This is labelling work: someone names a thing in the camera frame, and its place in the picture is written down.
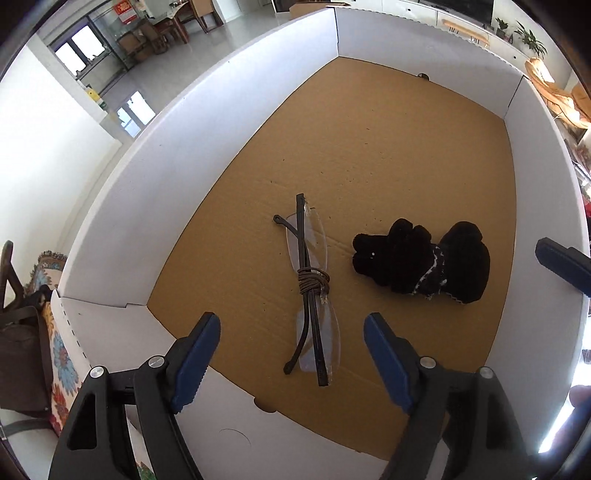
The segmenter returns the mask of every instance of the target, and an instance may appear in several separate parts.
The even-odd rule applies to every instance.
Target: television
[[[455,10],[481,24],[492,23],[493,0],[430,0],[429,3]]]

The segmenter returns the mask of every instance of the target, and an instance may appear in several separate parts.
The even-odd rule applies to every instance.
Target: yellow object
[[[88,96],[92,98],[95,102],[100,101],[100,95],[96,93],[96,90],[94,90],[94,88],[86,87],[86,93],[88,93]]]

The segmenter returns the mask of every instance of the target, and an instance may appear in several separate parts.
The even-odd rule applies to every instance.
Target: glasses lens
[[[286,219],[297,229],[296,214],[290,215]],[[298,252],[297,237],[289,230],[285,230],[287,235],[287,248],[290,254],[291,266],[295,272],[300,268],[300,257]],[[328,252],[326,248],[326,236],[324,227],[320,221],[320,216],[315,208],[309,208],[306,204],[304,208],[304,236],[308,255],[310,257],[310,266],[319,268],[328,273]],[[320,339],[324,351],[324,361],[329,376],[329,382],[332,381],[332,374],[336,371],[340,363],[340,333],[339,324],[335,311],[328,297],[321,299],[316,296],[316,310],[318,312],[318,323],[320,326]],[[304,309],[300,310],[296,319],[295,341],[300,339],[304,327]],[[300,355],[300,369],[304,372],[315,372],[316,363],[314,361],[314,346],[312,343],[312,332],[308,330],[308,337]]]
[[[328,373],[329,383],[332,382],[332,375],[340,364],[340,332],[335,310],[326,297],[324,303],[316,296],[316,310],[318,311],[318,323],[320,325],[320,339],[324,351],[324,362]],[[295,322],[295,341],[300,340],[301,331],[304,328],[304,309],[299,311]],[[314,361],[314,345],[312,343],[312,329],[308,330],[308,337],[300,355],[300,369],[303,372],[316,372]]]
[[[286,219],[297,229],[296,214],[290,215]],[[289,230],[285,229],[287,235],[287,249],[290,253],[291,266],[295,272],[300,268],[300,257],[297,249],[297,237]],[[326,237],[324,228],[315,208],[304,208],[304,236],[306,237],[306,246],[310,256],[310,266],[319,268],[328,273],[328,254],[326,251]]]

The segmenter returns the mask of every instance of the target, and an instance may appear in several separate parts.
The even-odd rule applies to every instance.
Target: window
[[[139,92],[135,92],[131,98],[127,100],[127,105],[144,125],[148,125],[149,121],[156,116]]]
[[[105,51],[105,46],[88,25],[83,27],[78,33],[72,35],[72,41],[90,61]]]
[[[99,35],[87,20],[83,20],[53,44],[57,58],[77,79],[109,53]]]
[[[121,126],[129,135],[135,138],[137,134],[141,132],[142,129],[138,127],[138,124],[135,123],[125,109],[120,108],[117,110],[117,116],[119,117],[119,120],[121,120]]]
[[[117,116],[121,120],[121,126],[132,137],[136,137],[156,114],[142,97],[135,92],[119,110]]]
[[[64,43],[56,50],[56,55],[66,68],[72,72],[72,75],[77,76],[78,72],[81,72],[86,68],[86,63],[84,63],[72,47],[70,47],[70,44]]]

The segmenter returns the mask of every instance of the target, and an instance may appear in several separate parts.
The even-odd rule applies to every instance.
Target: potted plant
[[[530,57],[540,57],[543,59],[544,55],[548,53],[544,44],[535,37],[531,30],[527,31],[521,23],[517,23],[519,24],[519,28],[515,30],[515,33],[519,35],[523,42],[520,50]]]
[[[499,24],[499,28],[496,29],[496,36],[499,38],[505,39],[505,37],[506,37],[505,30],[507,30],[507,27],[509,27],[509,24],[507,22],[501,20],[498,17],[495,18],[495,20]]]

